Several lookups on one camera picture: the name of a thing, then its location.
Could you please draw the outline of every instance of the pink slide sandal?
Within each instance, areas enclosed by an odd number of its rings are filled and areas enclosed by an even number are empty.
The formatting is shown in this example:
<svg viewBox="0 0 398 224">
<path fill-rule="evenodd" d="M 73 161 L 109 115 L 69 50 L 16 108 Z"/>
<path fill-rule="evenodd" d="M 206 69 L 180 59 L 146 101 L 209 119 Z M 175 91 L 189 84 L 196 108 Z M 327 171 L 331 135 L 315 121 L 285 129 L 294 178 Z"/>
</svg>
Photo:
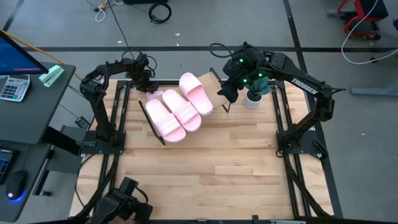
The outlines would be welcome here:
<svg viewBox="0 0 398 224">
<path fill-rule="evenodd" d="M 199 129 L 201 117 L 190 102 L 185 100 L 175 90 L 166 90 L 162 98 L 185 130 L 194 132 Z"/>
<path fill-rule="evenodd" d="M 179 142 L 185 138 L 186 132 L 181 127 L 181 124 L 177 121 L 174 114 L 170 113 L 159 100 L 149 100 L 145 107 L 164 140 Z"/>
<path fill-rule="evenodd" d="M 207 116 L 213 111 L 213 105 L 205 93 L 203 84 L 192 73 L 187 72 L 180 78 L 181 92 L 187 97 L 200 115 Z"/>
</svg>

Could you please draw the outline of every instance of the gray desk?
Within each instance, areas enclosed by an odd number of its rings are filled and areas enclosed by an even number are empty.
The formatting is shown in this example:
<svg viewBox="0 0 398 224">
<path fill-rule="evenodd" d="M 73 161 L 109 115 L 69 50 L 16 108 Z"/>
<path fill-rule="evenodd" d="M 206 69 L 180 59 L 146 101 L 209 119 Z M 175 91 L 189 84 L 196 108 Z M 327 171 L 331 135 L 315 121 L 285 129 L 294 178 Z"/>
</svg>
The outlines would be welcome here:
<svg viewBox="0 0 398 224">
<path fill-rule="evenodd" d="M 47 68 L 59 65 L 45 62 L 42 64 Z M 49 122 L 76 67 L 73 65 L 60 66 L 65 71 L 50 88 L 43 86 L 38 75 L 32 75 L 32 87 L 24 101 L 0 100 L 0 147 L 19 152 L 7 178 L 15 171 L 21 170 L 22 167 L 28 172 L 26 190 L 21 201 L 10 202 L 6 197 L 7 179 L 3 185 L 0 185 L 0 221 L 14 222 L 19 218 L 49 155 L 51 144 L 46 142 L 49 142 L 48 139 L 54 136 L 56 137 L 54 141 L 63 138 L 63 134 L 49 127 Z M 0 80 L 0 88 L 5 82 L 5 79 Z"/>
</svg>

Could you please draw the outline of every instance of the computer monitor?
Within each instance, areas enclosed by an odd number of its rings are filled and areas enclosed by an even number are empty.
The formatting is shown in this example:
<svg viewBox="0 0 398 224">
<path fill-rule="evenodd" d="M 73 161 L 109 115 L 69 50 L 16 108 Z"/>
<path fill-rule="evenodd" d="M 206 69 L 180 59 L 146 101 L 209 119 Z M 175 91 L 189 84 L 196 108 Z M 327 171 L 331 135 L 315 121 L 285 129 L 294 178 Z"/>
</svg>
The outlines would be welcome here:
<svg viewBox="0 0 398 224">
<path fill-rule="evenodd" d="M 0 31 L 0 75 L 45 74 L 49 70 Z"/>
</svg>

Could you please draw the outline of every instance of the gray floor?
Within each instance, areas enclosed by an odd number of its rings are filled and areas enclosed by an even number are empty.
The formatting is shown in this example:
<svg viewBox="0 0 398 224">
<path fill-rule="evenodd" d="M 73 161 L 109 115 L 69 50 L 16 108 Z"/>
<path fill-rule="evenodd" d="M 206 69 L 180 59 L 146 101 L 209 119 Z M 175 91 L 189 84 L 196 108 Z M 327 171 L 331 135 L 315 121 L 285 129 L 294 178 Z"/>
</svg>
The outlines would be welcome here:
<svg viewBox="0 0 398 224">
<path fill-rule="evenodd" d="M 340 0 L 289 1 L 302 47 L 340 47 L 346 37 L 343 24 L 325 15 L 326 10 L 336 8 Z M 380 24 L 383 39 L 377 42 L 350 40 L 347 47 L 398 47 L 398 32 L 391 26 L 392 19 L 398 18 L 398 2 L 384 2 L 391 16 Z M 15 5 L 15 0 L 1 1 L 1 27 Z M 268 47 L 294 46 L 281 0 L 170 0 L 170 6 L 173 16 L 162 25 L 150 23 L 145 13 L 131 6 L 115 6 L 114 10 L 131 46 L 207 46 L 212 42 L 239 45 L 245 40 Z M 38 47 L 124 47 L 111 11 L 107 10 L 106 15 L 103 22 L 95 22 L 95 14 L 84 0 L 25 0 L 9 32 Z M 226 61 L 214 58 L 207 51 L 147 53 L 159 63 L 157 78 L 178 78 L 187 71 L 201 75 L 209 67 L 222 73 Z M 121 56 L 121 52 L 51 54 L 76 65 L 81 77 L 97 65 Z M 294 52 L 287 54 L 297 60 Z M 32 55 L 38 60 L 51 61 L 40 53 Z M 373 56 L 367 53 L 347 55 L 358 62 Z M 387 86 L 398 78 L 396 59 L 352 65 L 339 53 L 307 52 L 304 58 L 309 74 L 336 87 Z M 78 79 L 73 78 L 71 85 L 77 88 Z M 346 91 L 336 94 L 335 100 L 334 118 L 324 123 L 323 129 L 343 215 L 345 218 L 398 222 L 395 145 L 398 99 L 351 96 Z M 89 104 L 70 90 L 61 104 L 77 116 L 92 118 Z M 63 124 L 76 126 L 75 119 L 59 107 L 51 125 L 57 129 Z M 66 218 L 75 181 L 75 175 L 52 173 L 45 189 L 52 191 L 53 197 L 30 197 L 17 223 Z"/>
</svg>

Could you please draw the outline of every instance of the wooden tabletop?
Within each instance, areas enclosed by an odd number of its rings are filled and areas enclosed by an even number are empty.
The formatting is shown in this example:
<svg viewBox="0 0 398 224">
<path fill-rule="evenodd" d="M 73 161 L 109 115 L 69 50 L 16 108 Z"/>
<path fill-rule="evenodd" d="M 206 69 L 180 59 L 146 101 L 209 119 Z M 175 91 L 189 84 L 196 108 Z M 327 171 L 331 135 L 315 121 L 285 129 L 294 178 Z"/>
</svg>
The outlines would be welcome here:
<svg viewBox="0 0 398 224">
<path fill-rule="evenodd" d="M 110 81 L 104 99 L 108 115 L 116 82 Z M 161 86 L 160 89 L 176 87 Z M 298 122 L 308 113 L 304 93 L 289 83 L 286 90 L 292 120 Z M 182 142 L 167 142 L 163 146 L 138 104 L 138 100 L 146 102 L 145 94 L 131 90 L 124 127 L 126 148 L 119 160 L 116 187 L 125 176 L 137 180 L 154 206 L 152 220 L 249 220 L 252 215 L 259 215 L 260 219 L 293 218 L 284 162 L 275 156 L 277 121 L 272 95 L 264 96 L 260 108 L 251 110 L 243 106 L 242 95 L 231 105 L 229 113 L 219 107 L 203 117 L 197 132 L 187 133 Z M 116 124 L 121 105 L 120 102 Z M 282 117 L 287 129 L 284 114 Z M 102 155 L 93 156 L 81 169 L 77 191 L 84 203 L 97 188 L 102 158 Z M 332 214 L 321 162 L 309 155 L 300 155 L 300 158 L 308 190 L 323 209 Z M 133 196 L 144 201 L 138 192 Z M 81 208 L 75 195 L 70 215 L 77 214 Z"/>
</svg>

